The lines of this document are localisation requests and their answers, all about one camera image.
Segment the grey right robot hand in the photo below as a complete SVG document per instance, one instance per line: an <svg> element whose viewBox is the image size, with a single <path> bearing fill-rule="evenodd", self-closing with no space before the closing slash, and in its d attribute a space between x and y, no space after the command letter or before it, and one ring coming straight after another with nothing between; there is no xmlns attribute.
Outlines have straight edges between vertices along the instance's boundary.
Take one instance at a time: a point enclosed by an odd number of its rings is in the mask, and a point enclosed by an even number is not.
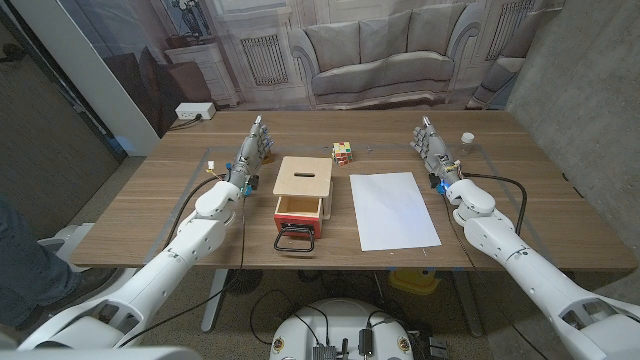
<svg viewBox="0 0 640 360"><path fill-rule="evenodd" d="M422 125L413 130L410 146L420 155L429 174L440 180L443 188L461 179L460 161L453 158L428 116L423 116Z"/></svg>

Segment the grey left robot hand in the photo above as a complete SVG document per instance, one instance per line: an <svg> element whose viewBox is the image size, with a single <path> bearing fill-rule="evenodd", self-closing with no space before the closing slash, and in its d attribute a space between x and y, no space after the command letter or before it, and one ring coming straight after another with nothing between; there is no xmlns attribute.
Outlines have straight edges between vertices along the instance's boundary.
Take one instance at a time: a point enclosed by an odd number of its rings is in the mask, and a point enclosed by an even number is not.
<svg viewBox="0 0 640 360"><path fill-rule="evenodd" d="M238 187L243 195L247 192L250 179L257 175L272 144L268 128L258 115L228 170L227 181Z"/></svg>

